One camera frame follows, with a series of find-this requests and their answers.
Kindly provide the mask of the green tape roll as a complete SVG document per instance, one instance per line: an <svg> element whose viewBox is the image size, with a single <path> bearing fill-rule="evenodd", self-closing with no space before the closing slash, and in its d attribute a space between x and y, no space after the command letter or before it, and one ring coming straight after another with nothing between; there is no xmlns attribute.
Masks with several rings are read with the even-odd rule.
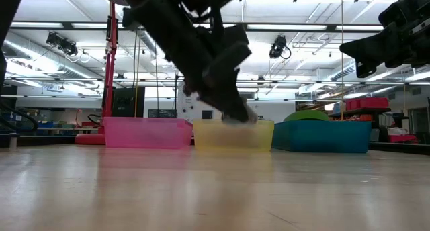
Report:
<svg viewBox="0 0 430 231"><path fill-rule="evenodd" d="M302 110L291 113L284 121L296 121L296 120L318 120L318 121L329 121L329 116L321 111L317 110Z"/></svg>

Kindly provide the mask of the pink translucent plastic bin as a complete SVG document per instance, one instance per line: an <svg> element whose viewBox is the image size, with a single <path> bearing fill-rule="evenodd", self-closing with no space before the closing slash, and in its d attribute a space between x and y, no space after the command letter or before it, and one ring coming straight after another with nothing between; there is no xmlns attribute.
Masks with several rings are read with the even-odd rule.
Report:
<svg viewBox="0 0 430 231"><path fill-rule="evenodd" d="M193 124L178 118L106 117L108 148L182 149L190 145Z"/></svg>

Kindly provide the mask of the red plastic crate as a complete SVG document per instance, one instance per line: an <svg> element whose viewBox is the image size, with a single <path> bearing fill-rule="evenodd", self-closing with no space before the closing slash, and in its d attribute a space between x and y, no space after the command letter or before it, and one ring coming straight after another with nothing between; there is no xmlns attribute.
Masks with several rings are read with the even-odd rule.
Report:
<svg viewBox="0 0 430 231"><path fill-rule="evenodd" d="M364 97L350 99L346 101L346 110L389 108L389 101L386 97Z"/></svg>

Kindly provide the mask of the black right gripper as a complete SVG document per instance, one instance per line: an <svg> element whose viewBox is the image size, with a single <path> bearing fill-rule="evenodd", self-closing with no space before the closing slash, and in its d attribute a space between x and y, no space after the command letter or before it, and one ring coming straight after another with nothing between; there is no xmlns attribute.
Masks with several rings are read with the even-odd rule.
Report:
<svg viewBox="0 0 430 231"><path fill-rule="evenodd" d="M423 66L430 63L430 0L396 0L379 16L379 33L343 43L339 49L352 57L357 77L365 78L384 64Z"/></svg>

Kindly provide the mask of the white machine housing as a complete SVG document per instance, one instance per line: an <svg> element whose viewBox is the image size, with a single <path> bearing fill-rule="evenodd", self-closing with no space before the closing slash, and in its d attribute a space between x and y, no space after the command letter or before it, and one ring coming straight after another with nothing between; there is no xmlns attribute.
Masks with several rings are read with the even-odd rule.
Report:
<svg viewBox="0 0 430 231"><path fill-rule="evenodd" d="M185 84L179 86L177 96L177 117L185 119L191 123L196 119L214 119L220 120L222 114L217 109L198 100L199 95L192 93L187 96L184 93Z"/></svg>

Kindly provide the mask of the black cabinet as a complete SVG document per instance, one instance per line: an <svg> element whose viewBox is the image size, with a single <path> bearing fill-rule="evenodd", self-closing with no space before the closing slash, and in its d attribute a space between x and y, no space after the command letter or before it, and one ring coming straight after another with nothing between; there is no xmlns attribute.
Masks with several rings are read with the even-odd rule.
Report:
<svg viewBox="0 0 430 231"><path fill-rule="evenodd" d="M145 87L113 88L111 116L138 117L144 116Z"/></svg>

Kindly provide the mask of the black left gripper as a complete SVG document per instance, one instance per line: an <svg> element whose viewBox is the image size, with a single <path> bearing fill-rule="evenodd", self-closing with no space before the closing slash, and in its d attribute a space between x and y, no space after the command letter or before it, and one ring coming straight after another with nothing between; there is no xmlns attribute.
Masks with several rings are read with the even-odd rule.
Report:
<svg viewBox="0 0 430 231"><path fill-rule="evenodd" d="M239 95L239 65L251 55L244 25L224 27L219 14L213 25L194 26L173 0L146 0L124 10L124 26L142 26L183 74L183 93L222 114L222 121L250 122L251 114Z"/></svg>

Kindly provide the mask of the yellow translucent plastic bin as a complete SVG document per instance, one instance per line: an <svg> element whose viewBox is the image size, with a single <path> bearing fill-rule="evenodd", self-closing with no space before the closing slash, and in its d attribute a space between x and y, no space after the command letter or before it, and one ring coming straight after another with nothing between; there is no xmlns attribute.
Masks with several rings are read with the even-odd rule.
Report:
<svg viewBox="0 0 430 231"><path fill-rule="evenodd" d="M196 150L270 152L275 123L258 120L256 124L227 124L221 120L194 120Z"/></svg>

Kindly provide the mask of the blue plastic bin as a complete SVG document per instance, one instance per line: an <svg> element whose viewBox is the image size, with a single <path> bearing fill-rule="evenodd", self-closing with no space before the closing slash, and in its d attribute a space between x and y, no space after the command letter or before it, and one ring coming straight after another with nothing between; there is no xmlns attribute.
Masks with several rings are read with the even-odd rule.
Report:
<svg viewBox="0 0 430 231"><path fill-rule="evenodd" d="M366 153L370 122L294 120L280 122L272 146L290 152Z"/></svg>

